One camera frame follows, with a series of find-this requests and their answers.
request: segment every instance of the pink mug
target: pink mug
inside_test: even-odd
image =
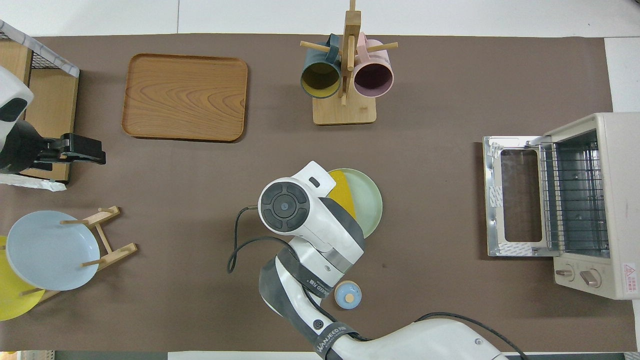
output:
[[[364,33],[358,36],[354,60],[353,85],[364,97],[379,97],[386,94],[394,84],[394,72],[391,70],[387,50],[368,53],[367,48],[382,45],[378,40],[367,39]]]

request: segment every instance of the white floor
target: white floor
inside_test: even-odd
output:
[[[0,0],[31,36],[341,33],[348,0]],[[640,4],[634,0],[358,0],[379,35],[602,37],[614,111],[640,111]],[[634,301],[640,347],[640,300]]]

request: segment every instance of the oven door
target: oven door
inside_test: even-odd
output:
[[[558,256],[545,230],[543,136],[486,136],[484,199],[490,256]]]

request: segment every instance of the mug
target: mug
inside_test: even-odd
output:
[[[335,94],[342,83],[340,71],[340,39],[331,34],[326,43],[319,43],[330,48],[328,53],[307,49],[305,64],[302,67],[300,85],[312,97],[324,99]]]
[[[387,50],[368,53],[367,48],[382,45],[380,41],[367,39],[364,33],[358,36],[358,55],[354,60],[353,85],[364,97],[379,97],[386,94],[394,84]]]

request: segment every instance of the warning label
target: warning label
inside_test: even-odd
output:
[[[638,272],[635,263],[624,263],[622,269],[625,272],[625,292],[636,294],[638,292]]]

